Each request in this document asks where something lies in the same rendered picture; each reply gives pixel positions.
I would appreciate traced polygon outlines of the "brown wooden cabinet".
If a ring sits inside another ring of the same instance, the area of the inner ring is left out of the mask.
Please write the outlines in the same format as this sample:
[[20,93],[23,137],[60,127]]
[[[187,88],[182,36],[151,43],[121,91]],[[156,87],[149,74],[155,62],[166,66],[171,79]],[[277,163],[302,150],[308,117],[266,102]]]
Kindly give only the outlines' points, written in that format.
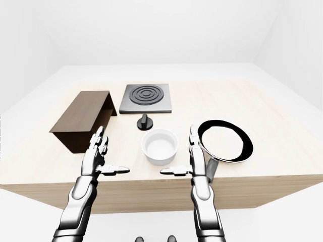
[[81,91],[50,130],[73,154],[85,153],[92,135],[117,116],[110,91]]

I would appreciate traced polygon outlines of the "black frying pan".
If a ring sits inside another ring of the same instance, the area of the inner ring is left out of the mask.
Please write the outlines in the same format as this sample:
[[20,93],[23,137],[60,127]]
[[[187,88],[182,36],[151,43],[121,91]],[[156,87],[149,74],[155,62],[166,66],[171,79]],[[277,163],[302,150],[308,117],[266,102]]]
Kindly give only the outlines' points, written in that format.
[[253,143],[238,126],[224,120],[207,120],[198,128],[206,176],[212,182],[220,162],[237,164],[253,154]]

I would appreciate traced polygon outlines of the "flat dark stove plate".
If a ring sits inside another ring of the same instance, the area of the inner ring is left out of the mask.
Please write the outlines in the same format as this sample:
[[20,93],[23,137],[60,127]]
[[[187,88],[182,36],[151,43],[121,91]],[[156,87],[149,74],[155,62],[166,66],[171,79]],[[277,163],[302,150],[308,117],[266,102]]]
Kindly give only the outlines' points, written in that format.
[[120,114],[171,112],[168,84],[128,84],[119,107]]

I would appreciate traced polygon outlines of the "round black knob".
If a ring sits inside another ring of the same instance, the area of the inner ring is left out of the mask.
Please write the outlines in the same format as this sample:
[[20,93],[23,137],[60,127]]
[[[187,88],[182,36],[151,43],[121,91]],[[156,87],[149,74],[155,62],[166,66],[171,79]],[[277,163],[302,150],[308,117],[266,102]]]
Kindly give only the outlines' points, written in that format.
[[137,121],[137,127],[141,131],[150,130],[153,127],[153,121],[148,117],[147,114],[143,114],[142,117]]

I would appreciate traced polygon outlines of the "white bowl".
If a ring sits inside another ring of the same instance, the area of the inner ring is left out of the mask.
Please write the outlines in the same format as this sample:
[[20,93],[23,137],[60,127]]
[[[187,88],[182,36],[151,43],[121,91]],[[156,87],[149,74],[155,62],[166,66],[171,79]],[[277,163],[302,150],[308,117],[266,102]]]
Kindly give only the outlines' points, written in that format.
[[143,136],[141,148],[151,164],[165,166],[174,160],[179,142],[177,136],[170,130],[153,129]]

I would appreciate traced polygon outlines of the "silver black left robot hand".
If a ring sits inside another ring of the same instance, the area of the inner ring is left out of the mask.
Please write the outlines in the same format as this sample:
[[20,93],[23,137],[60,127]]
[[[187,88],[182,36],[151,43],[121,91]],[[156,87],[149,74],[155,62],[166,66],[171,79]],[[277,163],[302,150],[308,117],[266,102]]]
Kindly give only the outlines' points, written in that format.
[[86,150],[81,167],[81,175],[89,175],[98,178],[115,176],[116,174],[129,173],[130,169],[124,166],[106,164],[104,156],[107,154],[109,139],[104,134],[104,127],[100,126],[90,139],[89,148]]

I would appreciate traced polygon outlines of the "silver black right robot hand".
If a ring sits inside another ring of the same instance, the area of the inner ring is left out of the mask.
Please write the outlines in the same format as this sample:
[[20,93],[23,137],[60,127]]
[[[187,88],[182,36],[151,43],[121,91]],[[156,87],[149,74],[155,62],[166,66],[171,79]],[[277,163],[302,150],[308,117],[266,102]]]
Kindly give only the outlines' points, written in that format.
[[160,170],[160,174],[174,176],[186,176],[187,174],[191,174],[192,176],[206,176],[204,153],[200,146],[200,138],[197,129],[194,125],[191,125],[190,127],[189,153],[190,165],[163,168]]

